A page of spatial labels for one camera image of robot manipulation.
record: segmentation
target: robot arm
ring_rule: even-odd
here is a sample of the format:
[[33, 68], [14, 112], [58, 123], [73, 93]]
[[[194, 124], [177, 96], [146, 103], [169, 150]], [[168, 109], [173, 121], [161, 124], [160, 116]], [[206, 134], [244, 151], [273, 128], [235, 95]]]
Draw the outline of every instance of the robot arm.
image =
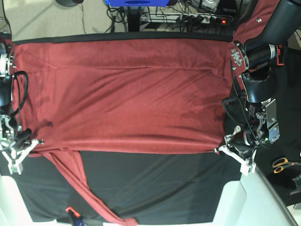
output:
[[[11, 49], [7, 51], [3, 43], [0, 44], [0, 52], [0, 152], [8, 161], [9, 172], [21, 174], [22, 161], [37, 144], [42, 144], [43, 141], [30, 140], [32, 131], [30, 129], [22, 131], [22, 127], [15, 119], [26, 100], [28, 76], [23, 71], [15, 72], [14, 56]], [[22, 100], [18, 100], [19, 107], [12, 111], [13, 83], [21, 75], [24, 76], [24, 95]]]
[[246, 126], [236, 126], [233, 134], [224, 137], [224, 145], [214, 151], [237, 160], [244, 175], [255, 171], [257, 148], [271, 146], [280, 138], [276, 99], [272, 98], [278, 90], [275, 68], [284, 65], [284, 43], [300, 26], [300, 21], [301, 0], [280, 0], [259, 36], [244, 45], [235, 41], [230, 48], [231, 76], [233, 72], [238, 75], [246, 91], [245, 106], [236, 91]]

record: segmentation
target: orange scissors handle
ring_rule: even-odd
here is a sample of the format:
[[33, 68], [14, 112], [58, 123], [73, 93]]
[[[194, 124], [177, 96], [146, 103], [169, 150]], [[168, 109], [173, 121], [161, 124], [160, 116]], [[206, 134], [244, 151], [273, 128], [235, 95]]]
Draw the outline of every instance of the orange scissors handle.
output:
[[283, 157], [283, 158], [280, 158], [280, 159], [277, 159], [276, 161], [274, 161], [273, 163], [273, 168], [276, 168], [278, 166], [282, 166], [284, 164], [287, 164], [289, 161], [287, 160], [287, 158]]
[[280, 173], [282, 172], [283, 170], [285, 170], [286, 168], [289, 168], [291, 166], [298, 166], [298, 165], [301, 165], [300, 162], [291, 162], [291, 161], [288, 161], [287, 158], [283, 157], [283, 158], [280, 158], [280, 159], [277, 159], [276, 161], [274, 161], [273, 163], [273, 172], [274, 173]]
[[276, 168], [274, 168], [273, 172], [276, 173], [280, 173], [282, 171], [284, 171], [285, 168], [283, 168], [282, 166], [278, 166]]

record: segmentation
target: orange clamp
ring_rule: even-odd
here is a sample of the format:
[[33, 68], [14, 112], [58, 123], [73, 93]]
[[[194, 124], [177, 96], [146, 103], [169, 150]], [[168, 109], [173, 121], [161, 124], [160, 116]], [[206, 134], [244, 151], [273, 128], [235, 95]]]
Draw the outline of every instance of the orange clamp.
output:
[[280, 54], [281, 54], [280, 48], [282, 48], [282, 45], [279, 45], [279, 46], [278, 46], [276, 59], [277, 59], [277, 65], [278, 65], [278, 66], [283, 66], [284, 63], [280, 63], [280, 61], [279, 61], [279, 56], [280, 56]]
[[74, 216], [76, 216], [77, 218], [80, 217], [80, 214], [78, 212], [76, 212], [71, 206], [67, 207], [65, 209], [65, 211], [68, 213], [71, 210], [71, 212], [74, 214]]

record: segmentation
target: metal bracket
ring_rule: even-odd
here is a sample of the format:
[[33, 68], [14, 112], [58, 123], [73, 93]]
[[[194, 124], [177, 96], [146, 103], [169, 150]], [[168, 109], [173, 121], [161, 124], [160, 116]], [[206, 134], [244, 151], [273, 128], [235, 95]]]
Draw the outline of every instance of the metal bracket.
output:
[[21, 155], [17, 158], [16, 150], [12, 148], [11, 152], [11, 158], [7, 154], [7, 152], [2, 152], [6, 160], [8, 161], [8, 169], [10, 174], [18, 173], [19, 175], [23, 171], [23, 165], [22, 161], [25, 159], [25, 157], [29, 154], [30, 151], [32, 151], [36, 145], [38, 144], [44, 144], [43, 140], [37, 140], [32, 139], [31, 144], [21, 151]]
[[226, 155], [228, 155], [228, 156], [232, 157], [233, 159], [235, 159], [236, 161], [238, 161], [241, 164], [240, 172], [242, 174], [244, 174], [245, 176], [248, 176], [248, 174], [250, 172], [255, 173], [256, 163], [254, 162], [254, 159], [255, 159], [255, 155], [256, 155], [257, 150], [255, 150], [253, 152], [251, 158], [248, 158], [248, 159], [245, 159], [245, 160], [243, 160], [241, 157], [239, 157], [234, 152], [230, 151], [227, 145], [223, 145], [223, 146], [219, 147], [217, 150], [224, 152]]
[[271, 144], [275, 143], [280, 138], [279, 125], [277, 121], [277, 104], [276, 99], [269, 102], [262, 102], [265, 107], [267, 127], [269, 130], [269, 141]]

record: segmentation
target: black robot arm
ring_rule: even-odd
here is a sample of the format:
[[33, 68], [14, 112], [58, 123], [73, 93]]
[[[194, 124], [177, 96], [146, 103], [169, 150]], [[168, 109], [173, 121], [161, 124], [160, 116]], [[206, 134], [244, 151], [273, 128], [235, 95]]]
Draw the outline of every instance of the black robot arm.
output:
[[224, 137], [224, 144], [214, 151], [240, 162], [241, 172], [245, 175], [255, 170], [257, 147], [271, 147], [280, 138], [276, 99], [273, 98], [279, 85], [276, 69], [284, 65], [287, 40], [300, 23], [301, 0], [280, 0], [257, 37], [244, 44], [234, 41], [230, 48], [231, 76], [238, 75], [246, 92], [244, 106], [241, 97], [238, 94], [236, 97], [246, 126], [237, 125], [232, 134]]

